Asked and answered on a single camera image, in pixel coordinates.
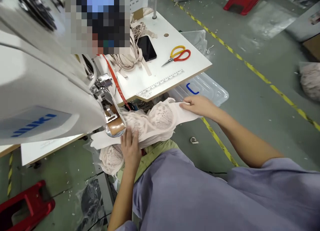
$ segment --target black phone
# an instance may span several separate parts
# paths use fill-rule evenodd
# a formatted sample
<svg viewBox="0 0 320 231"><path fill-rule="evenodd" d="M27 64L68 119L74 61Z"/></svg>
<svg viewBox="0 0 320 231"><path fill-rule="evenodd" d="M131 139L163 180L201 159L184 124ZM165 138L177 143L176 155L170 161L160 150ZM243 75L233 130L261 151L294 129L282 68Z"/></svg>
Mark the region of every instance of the black phone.
<svg viewBox="0 0 320 231"><path fill-rule="evenodd" d="M142 56L145 61L157 58L157 54L152 46L149 36L142 36L138 39L138 47L142 50Z"/></svg>

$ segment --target yellow and black tape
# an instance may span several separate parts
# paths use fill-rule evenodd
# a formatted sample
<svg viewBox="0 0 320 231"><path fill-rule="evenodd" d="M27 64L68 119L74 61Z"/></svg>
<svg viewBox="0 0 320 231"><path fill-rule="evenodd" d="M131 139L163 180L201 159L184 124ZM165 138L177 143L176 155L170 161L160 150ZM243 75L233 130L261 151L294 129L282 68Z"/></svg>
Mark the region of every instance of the yellow and black tape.
<svg viewBox="0 0 320 231"><path fill-rule="evenodd" d="M228 46L222 39L220 39L215 33L212 33L201 21L197 20L190 12L186 11L182 5L178 2L175 4L181 10L186 12L192 20L198 23L203 29L205 29L213 38L218 40L224 47L226 47L235 57L239 60L243 61L244 64L253 72L255 73L260 79L262 79L267 85L270 86L287 104L289 104L295 111L298 112L305 120L307 120L310 124L312 124L318 131L320 131L320 125L312 120L302 109L299 109L285 94L283 94L277 87L275 87L263 74L261 74L258 70L256 70L253 65L245 61L239 54L237 54L230 46Z"/></svg>
<svg viewBox="0 0 320 231"><path fill-rule="evenodd" d="M8 192L7 192L8 199L10 199L11 185L12 185L12 180L11 180L11 176L12 176L12 161L13 161L13 152L11 152L10 159L9 159Z"/></svg>
<svg viewBox="0 0 320 231"><path fill-rule="evenodd" d="M238 163L234 160L234 158L232 157L232 155L229 153L228 149L226 146L224 146L224 144L222 143L222 141L219 139L219 137L217 136L217 134L213 131L212 127L209 125L209 123L206 121L206 119L204 117L201 118L202 121L205 123L207 129L209 130L209 132L211 133L211 135L213 136L213 138L216 140L216 142L219 144L220 148L223 150L223 152L225 153L225 155L227 156L227 158L230 160L230 162L235 166L235 167L239 167Z"/></svg>

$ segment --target red stool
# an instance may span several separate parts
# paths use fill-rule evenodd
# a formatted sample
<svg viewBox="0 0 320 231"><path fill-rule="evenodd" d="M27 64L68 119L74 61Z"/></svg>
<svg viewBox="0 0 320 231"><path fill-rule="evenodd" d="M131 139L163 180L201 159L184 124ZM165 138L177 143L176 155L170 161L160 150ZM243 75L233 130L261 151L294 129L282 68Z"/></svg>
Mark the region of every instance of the red stool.
<svg viewBox="0 0 320 231"><path fill-rule="evenodd" d="M251 11L251 9L258 3L259 0L229 0L224 6L224 10L229 10L233 4L243 6L241 15L246 15Z"/></svg>
<svg viewBox="0 0 320 231"><path fill-rule="evenodd" d="M30 231L54 209L54 200L43 202L40 195L39 189L45 185L46 182L42 180L0 205L0 231ZM21 209L24 201L30 216L13 225L12 215Z"/></svg>

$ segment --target pixelated area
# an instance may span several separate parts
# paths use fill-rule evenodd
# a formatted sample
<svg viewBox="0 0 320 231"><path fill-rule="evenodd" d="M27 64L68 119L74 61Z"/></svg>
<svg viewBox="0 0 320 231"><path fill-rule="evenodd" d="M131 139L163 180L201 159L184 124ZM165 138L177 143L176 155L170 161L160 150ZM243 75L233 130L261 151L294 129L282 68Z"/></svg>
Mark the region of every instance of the pixelated area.
<svg viewBox="0 0 320 231"><path fill-rule="evenodd" d="M71 54L130 51L130 0L66 0Z"/></svg>

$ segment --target sewing machine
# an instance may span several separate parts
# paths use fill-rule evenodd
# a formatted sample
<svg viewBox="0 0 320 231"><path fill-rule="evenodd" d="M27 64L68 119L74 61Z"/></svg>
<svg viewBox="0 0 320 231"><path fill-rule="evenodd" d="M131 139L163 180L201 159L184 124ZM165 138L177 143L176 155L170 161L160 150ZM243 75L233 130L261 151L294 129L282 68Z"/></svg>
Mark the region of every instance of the sewing machine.
<svg viewBox="0 0 320 231"><path fill-rule="evenodd" d="M125 124L92 55L65 45L65 0L0 0L0 144L20 144Z"/></svg>

